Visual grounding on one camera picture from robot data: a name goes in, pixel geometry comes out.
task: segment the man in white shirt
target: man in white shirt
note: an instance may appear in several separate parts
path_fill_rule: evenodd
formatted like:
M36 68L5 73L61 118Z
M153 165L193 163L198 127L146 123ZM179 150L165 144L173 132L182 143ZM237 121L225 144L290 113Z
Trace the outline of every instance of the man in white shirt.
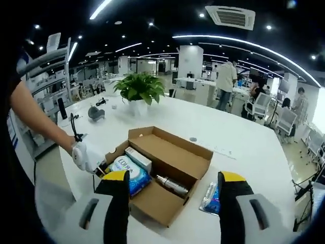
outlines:
M237 60L230 59L227 63L219 65L217 68L218 79L216 87L220 90L220 99L216 107L218 110L225 111L225 107L233 91L233 86L237 81L236 65Z

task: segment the white pot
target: white pot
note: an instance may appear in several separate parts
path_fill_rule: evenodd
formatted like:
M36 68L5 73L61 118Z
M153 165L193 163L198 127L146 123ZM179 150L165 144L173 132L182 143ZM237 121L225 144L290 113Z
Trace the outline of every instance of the white pot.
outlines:
M129 101L128 105L133 116L145 116L148 112L148 104L144 100Z

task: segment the air conditioner vent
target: air conditioner vent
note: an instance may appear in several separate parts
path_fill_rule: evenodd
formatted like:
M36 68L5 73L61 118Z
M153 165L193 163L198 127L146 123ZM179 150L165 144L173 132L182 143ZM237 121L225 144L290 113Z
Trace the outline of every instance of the air conditioner vent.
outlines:
M205 8L216 25L237 27L250 31L254 28L255 12L252 10L226 6L206 6Z

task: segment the floor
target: floor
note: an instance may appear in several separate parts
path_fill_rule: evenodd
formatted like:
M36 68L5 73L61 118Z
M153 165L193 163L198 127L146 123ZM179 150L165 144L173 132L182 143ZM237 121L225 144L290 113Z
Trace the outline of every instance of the floor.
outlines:
M163 83L170 84L171 76L161 77ZM193 101L192 93L185 93L184 100ZM288 160L288 165L291 170L292 179L295 183L299 184L308 179L316 172L314 164L308 164L310 158L307 156L306 147L301 140L293 142L291 144L283 144L282 148ZM37 162L38 172L47 178L50 182L57 184L64 189L69 190L69 184L67 182L62 163L60 161L60 154L58 146L49 150L45 155L38 159ZM302 186L306 186L308 181L304 182ZM298 202L296 202L296 218L299 220L304 212L307 204L309 204L310 196L305 194ZM304 229L308 225L304 223L300 229Z

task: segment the metal rack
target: metal rack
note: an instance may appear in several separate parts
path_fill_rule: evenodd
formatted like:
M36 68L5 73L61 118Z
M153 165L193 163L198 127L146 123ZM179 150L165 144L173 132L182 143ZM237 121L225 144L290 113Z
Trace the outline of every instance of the metal rack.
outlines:
M31 94L33 96L35 94L39 93L40 91L45 90L59 82L66 82L66 89L68 92L68 101L65 103L65 107L72 105L73 101L72 101L71 89L70 89L69 61L68 61L69 55L70 55L70 46L71 46L71 38L68 39L67 47L48 52L48 53L34 59L26 66L24 66L20 69L17 69L17 72L20 77L23 77L24 75L26 75L26 80L37 77L38 75L41 75L41 74L43 74L47 71L50 71L54 68L62 67L62 70L64 70L64 72L65 72L64 78L58 78L55 80L47 79L46 82L44 82L43 84L39 85L38 87L36 87L34 90L31 91ZM39 68L42 65L46 65L48 62L51 62L51 65L47 65L44 68ZM56 115L57 115L58 111L59 111L59 108L56 106L52 110L47 111L46 114L49 117L54 116L55 122L57 122ZM26 147L29 150L30 155L33 158L38 157L41 153L43 153L45 150L47 150L48 148L50 148L51 146L53 146L55 144L53 141L46 139L44 141L44 143L37 146L37 144L35 143L35 141L33 139L32 134L30 132L30 129L28 127L24 128L24 129L22 129L21 127L19 127L19 128L20 128L20 133L24 140L24 143L26 144Z

